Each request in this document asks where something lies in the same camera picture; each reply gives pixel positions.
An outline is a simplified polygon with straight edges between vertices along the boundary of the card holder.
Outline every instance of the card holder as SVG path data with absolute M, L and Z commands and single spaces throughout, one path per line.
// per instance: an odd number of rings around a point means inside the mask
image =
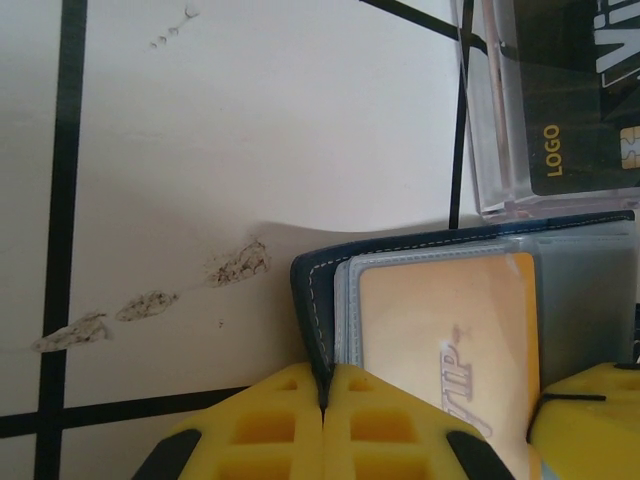
M 601 228 L 606 229 L 613 222 L 629 222 L 634 225 L 634 219 L 632 211 L 574 215 L 364 240 L 300 255 L 291 266 L 291 287 L 302 338 L 314 375 L 321 387 L 320 396 L 328 390 L 334 365 L 334 276 L 341 263 L 356 255 L 370 253 L 462 245 L 505 236 L 577 229 L 587 225 L 602 225 Z M 635 285 L 630 285 L 629 288 L 635 290 Z

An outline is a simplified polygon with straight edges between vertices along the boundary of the vip card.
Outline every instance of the vip card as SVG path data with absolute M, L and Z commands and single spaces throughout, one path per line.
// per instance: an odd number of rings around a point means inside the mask
M 514 8 L 533 192 L 639 186 L 640 0 Z

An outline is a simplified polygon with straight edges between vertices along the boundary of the black line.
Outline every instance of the black line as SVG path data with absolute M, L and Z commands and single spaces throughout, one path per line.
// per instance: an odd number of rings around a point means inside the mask
M 43 335 L 66 326 L 69 317 L 86 22 L 87 0 L 62 1 Z M 66 360 L 65 351 L 42 355 L 40 416 L 53 419 L 64 407 Z M 53 426 L 38 432 L 35 479 L 59 477 L 61 441 Z
M 54 417 L 42 413 L 21 413 L 0 417 L 0 438 L 40 433 L 47 429 L 88 427 L 103 423 L 192 412 L 216 405 L 247 387 L 143 398 L 123 402 L 71 407 Z
M 464 0 L 462 6 L 462 28 L 460 48 L 462 64 L 458 80 L 458 108 L 456 111 L 456 131 L 453 140 L 453 171 L 451 174 L 451 203 L 449 206 L 449 229 L 460 224 L 460 193 L 462 190 L 462 167 L 464 162 L 464 139 L 467 128 L 467 74 L 469 72 L 469 51 L 471 28 L 473 25 L 473 0 Z
M 443 35 L 451 40 L 458 40 L 458 28 L 455 25 L 451 25 L 439 18 L 436 18 L 428 13 L 421 12 L 409 5 L 405 5 L 402 2 L 396 0 L 360 0 L 367 3 L 372 7 L 379 8 L 391 15 L 407 20 L 421 27 L 424 27 L 432 32 Z M 477 48 L 483 53 L 487 53 L 487 43 L 478 35 L 471 34 L 469 30 L 469 44 L 473 48 Z

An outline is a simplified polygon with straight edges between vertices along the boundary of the wallet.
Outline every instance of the wallet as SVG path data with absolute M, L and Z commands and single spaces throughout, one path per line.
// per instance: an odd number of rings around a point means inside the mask
M 571 368 L 576 368 L 575 355 L 567 355 L 567 351 L 584 349 L 590 352 L 584 356 L 580 369 L 605 361 L 631 361 L 636 294 L 635 246 L 632 254 L 620 253 L 620 250 L 615 249 L 613 250 L 615 253 L 612 254 L 608 247 L 599 246 L 595 240 L 585 240 L 580 232 L 584 231 L 585 227 L 601 225 L 595 228 L 596 233 L 615 237 L 619 228 L 614 225 L 622 224 L 627 231 L 632 231 L 635 228 L 634 219 L 632 211 L 536 219 L 459 230 L 375 238 L 336 245 L 298 256 L 291 266 L 291 286 L 300 331 L 318 384 L 321 408 L 327 405 L 327 392 L 336 360 L 334 350 L 336 270 L 340 266 L 344 273 L 345 262 L 354 257 L 371 254 L 410 253 L 411 251 L 424 253 L 429 249 L 435 251 L 455 245 L 483 245 L 502 238 L 524 239 L 525 243 L 528 237 L 544 238 L 544 241 L 538 242 L 535 247 L 538 255 L 535 266 L 536 282 L 543 280 L 536 289 L 538 295 L 544 293 L 538 299 L 538 315 L 546 309 L 546 317 L 549 318 L 545 325 L 538 325 L 539 348 L 541 351 L 545 348 L 548 350 L 548 355 L 540 356 L 543 377 L 541 386 L 544 387 L 563 376 L 575 373 L 571 372 Z M 607 312 L 615 312 L 615 315 L 622 318 L 622 323 L 614 328 L 616 338 L 607 338 L 602 342 L 603 337 L 598 329 L 603 325 L 609 328 L 608 324 L 600 322 L 594 326 L 593 323 L 584 322 L 584 317 L 589 315 L 589 311 L 582 305 L 587 304 L 584 301 L 584 295 L 594 295 L 598 292 L 581 291 L 580 282 L 572 282 L 571 272 L 562 271 L 558 267 L 559 255 L 565 264 L 574 266 L 585 262 L 601 266 L 614 264 L 629 266 L 624 277 L 616 279 L 615 287 L 612 287 L 614 291 L 602 297 L 603 303 L 599 305 L 600 317 L 606 316 Z M 614 347 L 601 347 L 602 344 L 611 342 L 615 343 Z M 547 368 L 545 373 L 545 361 L 561 367 L 552 370 Z

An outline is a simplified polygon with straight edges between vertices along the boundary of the stain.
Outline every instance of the stain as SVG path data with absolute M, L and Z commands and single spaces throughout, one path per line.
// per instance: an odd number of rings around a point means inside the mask
M 177 293 L 169 294 L 153 290 L 131 300 L 116 313 L 115 318 L 119 322 L 132 322 L 143 318 L 155 317 L 163 313 L 179 298 L 180 295 Z
M 248 280 L 259 273 L 268 272 L 270 260 L 267 248 L 256 240 L 230 260 L 214 267 L 207 275 L 205 284 L 216 288 Z
M 106 317 L 104 313 L 88 313 L 72 324 L 36 340 L 31 350 L 38 353 L 57 352 L 110 338 L 107 327 L 102 323 L 103 317 Z
M 173 27 L 169 27 L 167 32 L 163 35 L 158 35 L 156 39 L 152 42 L 149 42 L 149 47 L 152 49 L 157 49 L 159 46 L 164 46 L 167 44 L 170 37 L 177 37 L 180 33 L 180 29 L 183 28 L 187 22 L 193 20 L 194 18 L 200 16 L 200 9 L 192 2 L 187 3 L 183 10 L 182 19 L 178 24 Z

